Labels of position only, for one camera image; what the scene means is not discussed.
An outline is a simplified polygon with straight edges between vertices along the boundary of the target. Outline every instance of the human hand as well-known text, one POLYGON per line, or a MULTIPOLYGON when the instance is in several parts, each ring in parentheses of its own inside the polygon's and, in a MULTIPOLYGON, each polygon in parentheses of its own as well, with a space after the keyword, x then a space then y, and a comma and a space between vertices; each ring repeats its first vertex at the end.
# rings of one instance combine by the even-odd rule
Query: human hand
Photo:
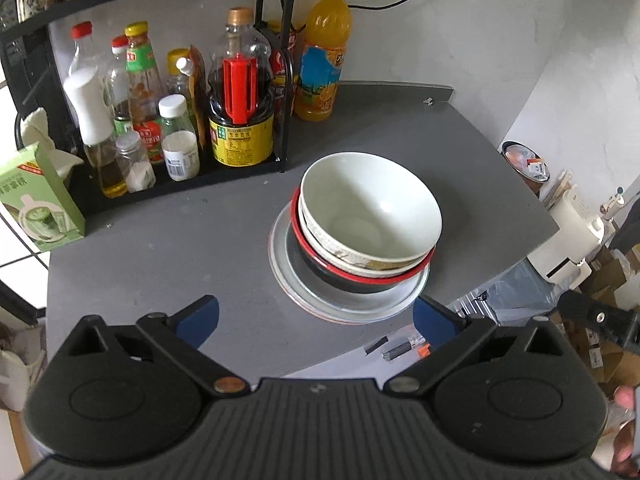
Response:
MULTIPOLYGON (((631 386, 620 386, 613 394, 613 400, 621 408, 626 410, 636 409, 636 392, 631 386)), ((634 435, 636 433, 636 422, 632 420, 623 426, 613 441, 613 460, 611 461, 611 472, 636 478, 638 476, 638 466, 631 459, 634 450, 634 435)))

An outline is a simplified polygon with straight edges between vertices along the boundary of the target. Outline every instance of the salt jar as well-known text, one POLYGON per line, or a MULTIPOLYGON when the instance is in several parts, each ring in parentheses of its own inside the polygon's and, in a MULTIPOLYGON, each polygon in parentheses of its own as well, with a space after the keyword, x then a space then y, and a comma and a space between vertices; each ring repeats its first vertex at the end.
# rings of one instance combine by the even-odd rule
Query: salt jar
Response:
POLYGON ((181 94, 168 95, 158 103, 162 124, 162 153, 172 180, 193 178, 200 171, 198 137, 189 120, 187 99, 181 94))
POLYGON ((130 193, 149 189, 156 183, 156 174, 149 161, 149 154, 142 145, 136 130, 126 130, 116 137, 118 165, 130 193))

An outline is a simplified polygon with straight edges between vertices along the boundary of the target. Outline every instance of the ribbed black surface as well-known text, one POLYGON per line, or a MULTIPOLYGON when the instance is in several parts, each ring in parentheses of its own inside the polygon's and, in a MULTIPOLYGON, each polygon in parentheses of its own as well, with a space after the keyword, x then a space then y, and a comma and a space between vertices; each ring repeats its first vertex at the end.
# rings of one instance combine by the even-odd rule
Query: ribbed black surface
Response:
POLYGON ((373 380, 264 380, 220 400, 195 432, 161 456, 96 470, 44 461, 30 480, 330 480, 613 478, 587 459, 532 468, 457 448, 422 405, 387 397, 373 380))

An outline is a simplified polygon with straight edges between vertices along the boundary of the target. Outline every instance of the stack of bowls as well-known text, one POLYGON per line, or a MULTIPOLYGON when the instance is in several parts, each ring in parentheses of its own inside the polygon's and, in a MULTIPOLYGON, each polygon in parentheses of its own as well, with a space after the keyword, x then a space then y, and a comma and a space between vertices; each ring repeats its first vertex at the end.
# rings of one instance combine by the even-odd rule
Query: stack of bowls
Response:
POLYGON ((305 263, 325 282, 361 294, 423 271, 442 230, 440 208, 424 183, 369 153, 317 160, 290 208, 305 263))

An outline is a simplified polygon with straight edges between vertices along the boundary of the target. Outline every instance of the white marble wall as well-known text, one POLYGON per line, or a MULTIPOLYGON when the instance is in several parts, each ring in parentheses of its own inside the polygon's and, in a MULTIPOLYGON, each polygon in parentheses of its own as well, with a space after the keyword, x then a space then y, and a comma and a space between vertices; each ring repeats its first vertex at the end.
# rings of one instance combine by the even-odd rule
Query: white marble wall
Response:
MULTIPOLYGON (((304 20, 317 0, 296 0, 304 20)), ((381 5, 395 0, 348 0, 381 5)), ((453 104, 491 142, 506 134, 555 45, 573 0, 411 0, 382 12, 354 10, 345 80, 453 86, 453 104)), ((51 26, 61 73, 72 54, 69 28, 92 20, 108 47, 129 22, 148 20, 156 56, 193 43, 204 52, 223 30, 225 9, 254 0, 120 0, 51 26)), ((268 0, 266 16, 278 16, 268 0)))
POLYGON ((537 151, 552 177, 570 168, 592 207, 630 187, 640 173, 640 0, 574 1, 506 139, 537 151))

